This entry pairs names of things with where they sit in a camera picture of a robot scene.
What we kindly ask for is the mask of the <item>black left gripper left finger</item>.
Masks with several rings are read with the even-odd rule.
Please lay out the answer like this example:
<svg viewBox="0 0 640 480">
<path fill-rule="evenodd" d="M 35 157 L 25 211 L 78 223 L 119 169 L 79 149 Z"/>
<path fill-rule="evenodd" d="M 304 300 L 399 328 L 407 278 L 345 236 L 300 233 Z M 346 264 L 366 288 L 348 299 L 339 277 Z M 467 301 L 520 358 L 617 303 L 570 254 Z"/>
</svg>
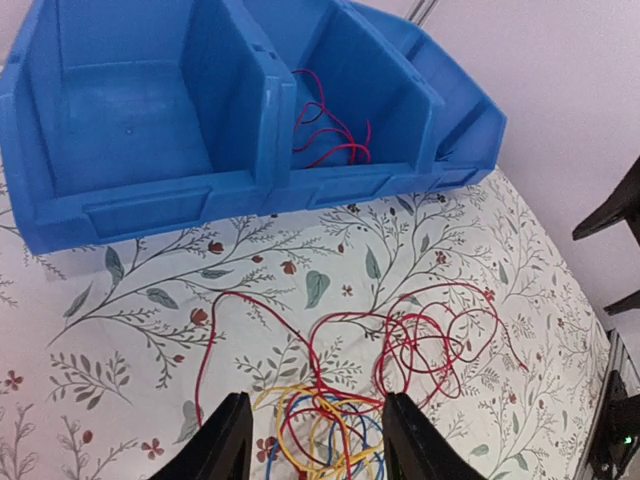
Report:
<svg viewBox="0 0 640 480">
<path fill-rule="evenodd" d="M 151 480 L 248 480 L 253 415 L 247 393 L 230 393 L 186 446 Z"/>
</svg>

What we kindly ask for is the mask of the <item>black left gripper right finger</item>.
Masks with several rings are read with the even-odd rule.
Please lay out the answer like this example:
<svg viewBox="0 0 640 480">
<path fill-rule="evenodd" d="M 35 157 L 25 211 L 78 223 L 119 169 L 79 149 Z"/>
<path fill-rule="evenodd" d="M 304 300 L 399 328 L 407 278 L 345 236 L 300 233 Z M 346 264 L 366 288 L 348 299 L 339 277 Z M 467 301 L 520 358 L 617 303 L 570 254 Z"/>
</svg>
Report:
<svg viewBox="0 0 640 480">
<path fill-rule="evenodd" d="M 386 396 L 382 431 L 388 479 L 485 480 L 406 393 Z"/>
</svg>

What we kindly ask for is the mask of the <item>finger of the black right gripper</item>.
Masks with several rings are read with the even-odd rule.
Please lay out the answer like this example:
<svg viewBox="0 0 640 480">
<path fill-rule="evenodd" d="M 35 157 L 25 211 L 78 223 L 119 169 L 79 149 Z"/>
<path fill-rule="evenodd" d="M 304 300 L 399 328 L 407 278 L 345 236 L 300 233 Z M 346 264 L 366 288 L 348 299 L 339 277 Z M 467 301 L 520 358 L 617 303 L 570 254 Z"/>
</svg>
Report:
<svg viewBox="0 0 640 480">
<path fill-rule="evenodd" d="M 639 240 L 639 175 L 640 158 L 637 158 L 612 194 L 573 230 L 573 240 L 591 236 L 620 221 L 625 221 Z"/>
<path fill-rule="evenodd" d="M 604 311 L 608 315 L 618 315 L 630 310 L 636 310 L 640 308 L 640 292 L 634 292 L 627 297 L 608 305 L 604 308 Z"/>
</svg>

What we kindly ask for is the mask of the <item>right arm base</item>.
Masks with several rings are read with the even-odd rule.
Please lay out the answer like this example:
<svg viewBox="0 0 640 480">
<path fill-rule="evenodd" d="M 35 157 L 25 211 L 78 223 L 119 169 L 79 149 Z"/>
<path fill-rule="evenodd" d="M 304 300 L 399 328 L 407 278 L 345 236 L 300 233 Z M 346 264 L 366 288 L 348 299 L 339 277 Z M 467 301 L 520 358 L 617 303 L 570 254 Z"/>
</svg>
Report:
<svg viewBox="0 0 640 480">
<path fill-rule="evenodd" d="M 638 452 L 639 395 L 629 394 L 620 372 L 613 370 L 588 456 L 594 477 L 620 479 Z"/>
</svg>

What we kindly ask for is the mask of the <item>floral patterned tablecloth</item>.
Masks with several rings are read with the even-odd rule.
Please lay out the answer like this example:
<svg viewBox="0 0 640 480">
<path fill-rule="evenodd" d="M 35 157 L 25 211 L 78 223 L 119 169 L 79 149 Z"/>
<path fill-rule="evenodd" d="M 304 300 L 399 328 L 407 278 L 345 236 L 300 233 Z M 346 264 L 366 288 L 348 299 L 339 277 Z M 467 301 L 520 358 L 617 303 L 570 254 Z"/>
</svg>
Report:
<svg viewBox="0 0 640 480">
<path fill-rule="evenodd" d="M 403 391 L 489 479 L 570 479 L 609 343 L 495 173 L 31 254 L 1 201 L 1 475 L 148 479 L 250 396 L 255 479 L 382 479 Z"/>
</svg>

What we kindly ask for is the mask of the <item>blue three-compartment plastic bin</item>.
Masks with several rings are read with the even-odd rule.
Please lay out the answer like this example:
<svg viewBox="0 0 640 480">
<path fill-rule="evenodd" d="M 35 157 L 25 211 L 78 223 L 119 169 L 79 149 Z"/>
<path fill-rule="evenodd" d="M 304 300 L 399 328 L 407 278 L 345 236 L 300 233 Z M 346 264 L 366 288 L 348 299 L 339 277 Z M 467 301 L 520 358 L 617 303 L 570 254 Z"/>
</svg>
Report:
<svg viewBox="0 0 640 480">
<path fill-rule="evenodd" d="M 475 184 L 505 127 L 422 29 L 349 1 L 35 1 L 1 75 L 36 255 Z"/>
</svg>

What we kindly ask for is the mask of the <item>aluminium front rail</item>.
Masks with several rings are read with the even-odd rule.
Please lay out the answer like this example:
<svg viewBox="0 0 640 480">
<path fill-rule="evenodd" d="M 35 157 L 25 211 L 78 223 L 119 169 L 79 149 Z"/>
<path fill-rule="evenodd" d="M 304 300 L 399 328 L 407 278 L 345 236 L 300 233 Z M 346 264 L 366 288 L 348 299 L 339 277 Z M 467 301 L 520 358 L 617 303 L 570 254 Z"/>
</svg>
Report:
<svg viewBox="0 0 640 480">
<path fill-rule="evenodd" d="M 639 477 L 639 368 L 617 330 L 607 338 L 604 383 L 575 479 Z"/>
</svg>

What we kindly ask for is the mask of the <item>aluminium frame post right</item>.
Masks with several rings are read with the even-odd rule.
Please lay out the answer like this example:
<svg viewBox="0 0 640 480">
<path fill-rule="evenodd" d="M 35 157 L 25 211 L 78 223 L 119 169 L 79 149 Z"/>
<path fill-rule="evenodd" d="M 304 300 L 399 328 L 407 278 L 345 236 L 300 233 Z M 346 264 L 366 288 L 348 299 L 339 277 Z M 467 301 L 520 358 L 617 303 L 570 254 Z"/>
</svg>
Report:
<svg viewBox="0 0 640 480">
<path fill-rule="evenodd" d="M 406 19 L 417 26 L 422 26 L 438 3 L 439 0 L 415 0 Z"/>
</svg>

